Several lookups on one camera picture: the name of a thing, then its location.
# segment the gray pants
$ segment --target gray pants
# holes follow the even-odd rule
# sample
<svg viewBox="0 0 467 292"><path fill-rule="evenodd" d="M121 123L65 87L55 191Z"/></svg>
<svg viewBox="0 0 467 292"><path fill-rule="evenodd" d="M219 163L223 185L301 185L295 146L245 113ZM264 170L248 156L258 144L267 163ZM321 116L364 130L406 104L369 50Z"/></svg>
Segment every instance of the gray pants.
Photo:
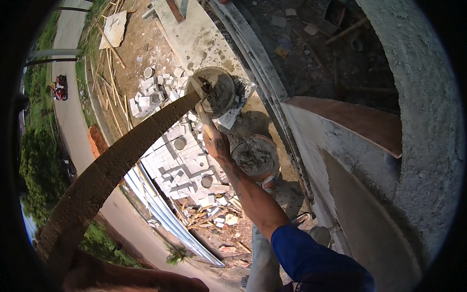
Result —
<svg viewBox="0 0 467 292"><path fill-rule="evenodd" d="M275 198L275 193L267 191ZM331 241L329 230L325 227L313 227L308 234L324 246L328 246ZM253 262L247 282L247 292L273 292L281 288L283 284L279 275L279 261L271 244L261 235L255 224L252 228L251 248Z"/></svg>

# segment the leg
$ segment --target leg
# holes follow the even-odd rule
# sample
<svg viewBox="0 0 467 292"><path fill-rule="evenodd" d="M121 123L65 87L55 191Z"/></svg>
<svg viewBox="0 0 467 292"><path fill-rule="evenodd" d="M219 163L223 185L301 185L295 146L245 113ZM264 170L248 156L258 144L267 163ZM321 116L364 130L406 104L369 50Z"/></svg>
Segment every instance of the leg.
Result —
<svg viewBox="0 0 467 292"><path fill-rule="evenodd" d="M272 189L266 190L275 197ZM247 282L247 292L273 292L282 287L279 261L269 241L253 224L251 237L253 263Z"/></svg>

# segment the wooden trowel handle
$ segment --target wooden trowel handle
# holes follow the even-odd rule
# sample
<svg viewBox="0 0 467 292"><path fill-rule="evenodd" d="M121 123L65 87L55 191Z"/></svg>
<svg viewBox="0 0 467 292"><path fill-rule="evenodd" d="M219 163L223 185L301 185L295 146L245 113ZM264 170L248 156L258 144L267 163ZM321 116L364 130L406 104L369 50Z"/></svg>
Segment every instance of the wooden trowel handle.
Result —
<svg viewBox="0 0 467 292"><path fill-rule="evenodd" d="M209 136L209 139L212 139L212 137L214 137L214 134L212 133L211 127L209 127L209 125L214 127L215 125L212 122L211 115L204 110L203 104L201 102L196 104L195 109L198 113L199 118L201 119L201 122L203 123L203 130L206 131L207 135Z"/></svg>

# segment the corrugated metal sheet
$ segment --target corrugated metal sheet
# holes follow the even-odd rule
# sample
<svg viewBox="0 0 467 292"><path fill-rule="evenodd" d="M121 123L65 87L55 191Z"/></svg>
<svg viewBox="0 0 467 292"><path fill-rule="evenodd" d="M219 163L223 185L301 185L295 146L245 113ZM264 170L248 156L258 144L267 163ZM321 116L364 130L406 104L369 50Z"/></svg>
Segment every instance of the corrugated metal sheet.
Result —
<svg viewBox="0 0 467 292"><path fill-rule="evenodd" d="M143 174L143 178L139 177L138 167ZM176 236L183 244L191 249L195 254L204 258L206 261L217 266L224 264L208 251L196 238L188 232L188 229L180 222L173 214L172 210L167 206L163 198L158 194L156 188L151 182L151 178L143 167L137 165L133 167L126 175L125 180L135 192L136 196L149 207L149 210L161 223L161 225L174 236Z"/></svg>

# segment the cement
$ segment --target cement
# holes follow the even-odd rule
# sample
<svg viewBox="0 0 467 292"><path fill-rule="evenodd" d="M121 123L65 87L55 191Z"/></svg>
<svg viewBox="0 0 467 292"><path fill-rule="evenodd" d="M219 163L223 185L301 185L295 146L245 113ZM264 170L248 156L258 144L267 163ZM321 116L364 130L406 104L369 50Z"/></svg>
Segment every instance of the cement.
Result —
<svg viewBox="0 0 467 292"><path fill-rule="evenodd" d="M273 154L276 149L258 138L249 138L232 151L232 158L247 175L257 176L274 168Z"/></svg>

